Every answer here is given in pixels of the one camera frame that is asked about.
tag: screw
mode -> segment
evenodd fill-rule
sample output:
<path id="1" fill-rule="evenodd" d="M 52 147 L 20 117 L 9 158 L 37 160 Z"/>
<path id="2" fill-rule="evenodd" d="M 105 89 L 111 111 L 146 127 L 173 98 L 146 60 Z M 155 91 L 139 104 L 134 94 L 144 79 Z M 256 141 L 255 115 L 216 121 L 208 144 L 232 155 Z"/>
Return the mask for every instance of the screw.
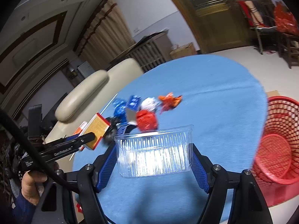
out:
<path id="1" fill-rule="evenodd" d="M 61 174 L 63 174 L 63 171 L 61 169 L 57 169 L 57 170 L 55 170 L 55 173 L 57 175 L 61 175 Z"/>
<path id="2" fill-rule="evenodd" d="M 89 169 L 92 169 L 93 168 L 93 165 L 92 164 L 86 164 L 85 166 L 84 166 L 84 168 L 86 169 L 86 170 L 89 170 Z"/>
<path id="3" fill-rule="evenodd" d="M 216 170 L 216 171 L 219 171 L 221 169 L 221 166 L 219 164 L 214 164 L 213 165 L 213 168 Z"/>
<path id="4" fill-rule="evenodd" d="M 249 169 L 245 169 L 245 170 L 244 170 L 244 173 L 245 173 L 246 175 L 250 175 L 250 174 L 251 174 L 251 171 L 250 171 Z"/>

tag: curtain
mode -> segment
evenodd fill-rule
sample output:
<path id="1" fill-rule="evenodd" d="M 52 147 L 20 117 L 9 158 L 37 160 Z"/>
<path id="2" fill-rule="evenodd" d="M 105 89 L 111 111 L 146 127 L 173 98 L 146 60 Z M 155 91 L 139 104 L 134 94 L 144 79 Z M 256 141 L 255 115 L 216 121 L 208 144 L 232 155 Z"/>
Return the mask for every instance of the curtain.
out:
<path id="1" fill-rule="evenodd" d="M 84 26 L 74 51 L 95 69 L 106 69 L 134 45 L 124 16 L 114 0 L 102 0 Z"/>

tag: orange candy wrapper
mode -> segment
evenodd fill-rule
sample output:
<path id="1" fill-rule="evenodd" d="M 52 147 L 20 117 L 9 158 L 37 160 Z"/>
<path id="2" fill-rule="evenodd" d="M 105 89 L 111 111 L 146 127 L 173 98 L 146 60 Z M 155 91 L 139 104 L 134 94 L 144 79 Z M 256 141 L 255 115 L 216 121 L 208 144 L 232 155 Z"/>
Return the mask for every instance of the orange candy wrapper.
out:
<path id="1" fill-rule="evenodd" d="M 167 111 L 175 108 L 182 101 L 182 95 L 174 97 L 173 93 L 168 93 L 166 96 L 159 96 L 158 99 L 162 101 L 161 111 Z"/>

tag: blue candy wrapper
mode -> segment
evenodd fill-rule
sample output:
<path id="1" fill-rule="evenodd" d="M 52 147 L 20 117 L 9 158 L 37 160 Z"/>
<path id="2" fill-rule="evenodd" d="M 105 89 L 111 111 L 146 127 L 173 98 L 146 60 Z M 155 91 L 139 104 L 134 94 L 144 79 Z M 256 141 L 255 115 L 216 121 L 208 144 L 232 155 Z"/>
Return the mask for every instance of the blue candy wrapper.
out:
<path id="1" fill-rule="evenodd" d="M 124 99 L 114 99 L 112 102 L 114 106 L 114 117 L 118 117 L 121 123 L 126 123 L 126 104 L 127 101 Z"/>
<path id="2" fill-rule="evenodd" d="M 141 97 L 131 95 L 126 106 L 126 118 L 128 124 L 137 125 L 136 113 L 138 112 L 139 105 L 141 104 Z"/>

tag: white candy wrapper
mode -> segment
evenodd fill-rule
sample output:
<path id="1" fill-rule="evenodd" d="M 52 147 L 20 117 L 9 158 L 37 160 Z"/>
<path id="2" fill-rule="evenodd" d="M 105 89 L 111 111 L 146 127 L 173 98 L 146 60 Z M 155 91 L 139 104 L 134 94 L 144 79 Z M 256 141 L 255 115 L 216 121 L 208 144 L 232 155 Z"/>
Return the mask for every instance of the white candy wrapper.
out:
<path id="1" fill-rule="evenodd" d="M 192 126 L 115 136 L 118 170 L 124 178 L 191 170 Z"/>
<path id="2" fill-rule="evenodd" d="M 155 98 L 146 98 L 140 105 L 142 110 L 155 111 L 159 102 Z"/>

